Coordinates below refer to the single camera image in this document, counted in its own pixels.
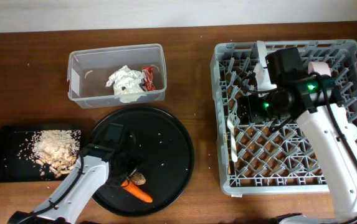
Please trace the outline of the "orange carrot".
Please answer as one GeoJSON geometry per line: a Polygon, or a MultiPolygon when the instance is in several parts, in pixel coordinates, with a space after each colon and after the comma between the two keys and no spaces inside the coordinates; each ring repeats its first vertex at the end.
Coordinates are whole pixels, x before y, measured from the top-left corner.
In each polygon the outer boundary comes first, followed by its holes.
{"type": "Polygon", "coordinates": [[[134,197],[140,199],[143,202],[146,203],[152,203],[153,199],[144,191],[142,191],[137,185],[135,185],[132,181],[125,180],[122,184],[121,187],[132,194],[134,197]]]}

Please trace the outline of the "white plastic fork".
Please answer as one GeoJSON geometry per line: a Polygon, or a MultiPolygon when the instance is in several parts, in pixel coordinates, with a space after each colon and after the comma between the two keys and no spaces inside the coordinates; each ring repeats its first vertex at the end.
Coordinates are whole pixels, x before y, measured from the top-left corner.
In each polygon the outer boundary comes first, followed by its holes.
{"type": "Polygon", "coordinates": [[[229,128],[229,132],[230,132],[231,158],[233,162],[237,162],[238,156],[237,156],[237,148],[236,148],[236,139],[234,136],[234,122],[235,122],[235,116],[234,114],[230,113],[227,117],[227,127],[229,128]]]}

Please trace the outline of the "grey plate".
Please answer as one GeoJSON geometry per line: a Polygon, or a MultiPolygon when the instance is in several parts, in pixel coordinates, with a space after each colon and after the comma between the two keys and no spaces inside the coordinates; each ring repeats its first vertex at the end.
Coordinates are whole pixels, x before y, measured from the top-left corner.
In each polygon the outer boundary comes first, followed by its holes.
{"type": "Polygon", "coordinates": [[[267,48],[265,46],[265,42],[257,41],[256,42],[257,51],[259,55],[259,63],[256,64],[253,72],[255,73],[255,79],[257,83],[258,91],[267,91],[273,90],[277,86],[275,84],[271,84],[269,72],[267,69],[267,62],[265,57],[267,56],[267,48]]]}

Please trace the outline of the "pink bowl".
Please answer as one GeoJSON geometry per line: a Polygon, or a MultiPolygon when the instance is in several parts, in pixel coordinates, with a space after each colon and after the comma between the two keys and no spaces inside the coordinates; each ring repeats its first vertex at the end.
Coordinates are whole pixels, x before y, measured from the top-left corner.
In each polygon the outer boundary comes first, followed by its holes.
{"type": "Polygon", "coordinates": [[[325,62],[310,62],[308,64],[308,73],[311,74],[312,72],[331,76],[330,67],[325,62]]]}

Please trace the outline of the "white tissue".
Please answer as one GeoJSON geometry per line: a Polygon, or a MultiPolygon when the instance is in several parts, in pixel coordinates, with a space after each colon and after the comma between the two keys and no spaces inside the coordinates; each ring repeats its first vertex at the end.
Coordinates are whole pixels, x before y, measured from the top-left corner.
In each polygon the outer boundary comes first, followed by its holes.
{"type": "Polygon", "coordinates": [[[109,76],[108,81],[106,82],[106,87],[111,87],[113,86],[117,81],[119,77],[116,73],[113,73],[112,75],[109,76]]]}
{"type": "Polygon", "coordinates": [[[143,72],[131,70],[127,65],[124,65],[114,73],[118,75],[119,79],[113,85],[113,94],[117,95],[122,103],[135,102],[141,96],[146,95],[143,89],[145,80],[143,72]]]}

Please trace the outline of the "red snack wrapper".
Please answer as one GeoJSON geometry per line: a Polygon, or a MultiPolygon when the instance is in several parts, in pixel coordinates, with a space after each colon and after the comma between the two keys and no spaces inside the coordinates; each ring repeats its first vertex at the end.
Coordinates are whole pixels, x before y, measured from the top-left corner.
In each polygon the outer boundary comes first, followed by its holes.
{"type": "Polygon", "coordinates": [[[144,86],[147,91],[154,91],[156,90],[155,85],[153,84],[153,66],[143,66],[142,72],[145,74],[144,86]]]}

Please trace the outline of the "wooden chopstick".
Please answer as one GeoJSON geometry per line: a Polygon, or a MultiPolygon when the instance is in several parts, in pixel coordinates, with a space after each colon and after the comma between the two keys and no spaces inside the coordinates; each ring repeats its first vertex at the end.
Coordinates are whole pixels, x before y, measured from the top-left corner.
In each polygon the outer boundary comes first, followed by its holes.
{"type": "Polygon", "coordinates": [[[225,134],[225,144],[227,146],[227,174],[231,175],[231,167],[230,167],[230,146],[229,146],[229,136],[228,133],[225,134]]]}

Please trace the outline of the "peanut shell scraps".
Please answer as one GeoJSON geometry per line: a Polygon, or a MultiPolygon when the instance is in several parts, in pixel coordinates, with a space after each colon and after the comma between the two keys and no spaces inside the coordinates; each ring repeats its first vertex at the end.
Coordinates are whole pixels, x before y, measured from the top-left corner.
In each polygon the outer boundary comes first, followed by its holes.
{"type": "Polygon", "coordinates": [[[50,160],[46,158],[38,158],[34,162],[41,167],[48,166],[48,170],[54,174],[54,177],[58,179],[62,175],[70,174],[75,167],[77,157],[69,156],[67,159],[62,160],[50,160]]]}

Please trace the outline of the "light blue cup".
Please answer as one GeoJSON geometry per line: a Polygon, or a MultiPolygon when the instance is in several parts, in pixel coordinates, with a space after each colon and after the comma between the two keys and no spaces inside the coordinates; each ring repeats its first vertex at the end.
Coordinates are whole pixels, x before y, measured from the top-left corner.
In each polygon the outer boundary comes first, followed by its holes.
{"type": "Polygon", "coordinates": [[[346,132],[346,135],[349,139],[354,141],[357,140],[357,127],[354,124],[348,123],[346,132]]]}

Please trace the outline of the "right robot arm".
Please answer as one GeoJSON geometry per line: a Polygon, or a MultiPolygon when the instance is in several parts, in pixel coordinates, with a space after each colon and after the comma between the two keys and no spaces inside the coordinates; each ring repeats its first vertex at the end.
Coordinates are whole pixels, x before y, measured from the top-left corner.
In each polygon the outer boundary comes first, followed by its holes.
{"type": "Polygon", "coordinates": [[[338,223],[357,223],[357,138],[345,100],[325,62],[303,66],[297,48],[265,56],[270,90],[250,91],[239,99],[243,124],[269,121],[274,133],[294,121],[311,144],[333,199],[338,223]]]}

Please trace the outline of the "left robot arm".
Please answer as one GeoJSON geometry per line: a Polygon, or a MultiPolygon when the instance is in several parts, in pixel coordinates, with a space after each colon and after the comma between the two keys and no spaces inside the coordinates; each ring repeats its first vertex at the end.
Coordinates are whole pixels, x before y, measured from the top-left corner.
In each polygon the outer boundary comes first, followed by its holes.
{"type": "Polygon", "coordinates": [[[142,163],[135,154],[133,131],[109,124],[79,151],[71,173],[47,200],[32,212],[17,211],[9,223],[75,223],[93,194],[102,186],[125,189],[142,163]]]}

